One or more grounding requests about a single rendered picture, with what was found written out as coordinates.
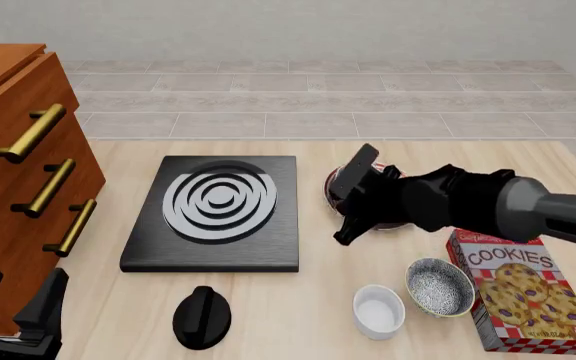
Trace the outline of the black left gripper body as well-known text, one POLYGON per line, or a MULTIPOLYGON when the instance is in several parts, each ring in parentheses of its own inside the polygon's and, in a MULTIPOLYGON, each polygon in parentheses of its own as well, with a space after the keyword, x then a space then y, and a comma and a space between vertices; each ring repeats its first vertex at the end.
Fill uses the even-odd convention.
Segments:
POLYGON ((0 335, 0 360, 57 360, 61 325, 21 326, 17 336, 0 335))

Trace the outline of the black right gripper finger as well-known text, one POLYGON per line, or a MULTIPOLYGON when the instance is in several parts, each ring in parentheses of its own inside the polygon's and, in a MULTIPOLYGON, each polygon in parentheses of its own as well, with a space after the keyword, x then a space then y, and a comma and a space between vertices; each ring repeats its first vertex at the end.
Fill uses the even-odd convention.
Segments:
POLYGON ((334 233, 333 238, 340 245, 348 246, 368 230, 369 221, 367 218, 346 216, 343 220, 341 229, 334 233))

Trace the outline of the wooden drawer, middle-sized front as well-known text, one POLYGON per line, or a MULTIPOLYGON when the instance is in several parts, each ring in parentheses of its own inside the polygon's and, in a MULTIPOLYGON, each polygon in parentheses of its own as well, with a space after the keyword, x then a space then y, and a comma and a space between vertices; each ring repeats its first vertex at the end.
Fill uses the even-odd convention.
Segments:
POLYGON ((0 158, 0 271, 52 269, 57 247, 105 183, 74 116, 66 116, 21 164, 0 158))

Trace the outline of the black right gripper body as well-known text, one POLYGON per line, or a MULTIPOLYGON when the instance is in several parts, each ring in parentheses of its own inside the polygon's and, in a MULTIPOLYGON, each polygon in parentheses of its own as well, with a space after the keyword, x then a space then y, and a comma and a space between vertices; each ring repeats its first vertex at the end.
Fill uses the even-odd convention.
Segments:
POLYGON ((340 181, 340 214, 370 227, 401 227, 409 222, 399 207, 398 176, 352 176, 340 181))

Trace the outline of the round black knob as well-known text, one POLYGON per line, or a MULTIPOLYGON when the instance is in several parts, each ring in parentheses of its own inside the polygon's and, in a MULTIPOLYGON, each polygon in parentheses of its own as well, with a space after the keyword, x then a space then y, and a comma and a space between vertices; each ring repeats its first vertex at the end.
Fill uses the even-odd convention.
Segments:
POLYGON ((232 313, 228 301, 209 286, 196 287, 177 307, 173 332, 190 350, 207 350, 229 332, 232 313))

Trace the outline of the black patterned bowl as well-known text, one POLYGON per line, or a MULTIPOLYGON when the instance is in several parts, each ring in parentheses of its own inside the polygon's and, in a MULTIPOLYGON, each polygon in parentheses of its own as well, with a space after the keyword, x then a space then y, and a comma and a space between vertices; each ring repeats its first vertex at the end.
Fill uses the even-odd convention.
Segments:
POLYGON ((429 257, 416 260, 406 270, 405 284, 417 308, 431 317, 461 317, 474 305, 472 282, 446 260, 429 257))

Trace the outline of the white ramekin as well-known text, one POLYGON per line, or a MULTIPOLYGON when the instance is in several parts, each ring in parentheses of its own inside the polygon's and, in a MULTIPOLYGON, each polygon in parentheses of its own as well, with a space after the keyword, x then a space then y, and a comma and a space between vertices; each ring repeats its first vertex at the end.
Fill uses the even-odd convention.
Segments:
POLYGON ((366 285, 354 294, 353 321, 373 341, 393 338, 406 318, 405 305, 393 290, 379 284, 366 285))

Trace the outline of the cookies box, red checks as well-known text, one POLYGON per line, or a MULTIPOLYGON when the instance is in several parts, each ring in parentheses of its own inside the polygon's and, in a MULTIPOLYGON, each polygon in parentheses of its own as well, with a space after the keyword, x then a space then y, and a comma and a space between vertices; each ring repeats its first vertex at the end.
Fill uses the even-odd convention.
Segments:
POLYGON ((456 229, 446 248, 474 286, 471 316, 486 351, 576 355, 576 294, 541 239, 456 229))

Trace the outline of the wooden drawer, lowest front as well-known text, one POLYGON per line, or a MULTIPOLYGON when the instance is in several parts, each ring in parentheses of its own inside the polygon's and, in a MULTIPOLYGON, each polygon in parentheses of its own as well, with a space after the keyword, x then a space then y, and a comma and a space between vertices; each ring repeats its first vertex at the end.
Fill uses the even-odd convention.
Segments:
POLYGON ((39 290, 44 280, 56 267, 47 272, 36 274, 32 277, 16 274, 12 278, 5 278, 3 274, 0 283, 0 335, 12 335, 18 330, 18 326, 13 322, 13 317, 25 307, 35 293, 39 290))

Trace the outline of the flat black stove plate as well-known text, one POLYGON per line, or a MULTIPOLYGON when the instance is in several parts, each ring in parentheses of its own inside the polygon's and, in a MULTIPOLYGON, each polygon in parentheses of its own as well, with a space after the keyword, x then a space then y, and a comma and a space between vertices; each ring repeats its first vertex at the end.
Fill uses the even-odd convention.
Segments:
POLYGON ((163 158, 123 272, 298 272, 293 156, 163 158))

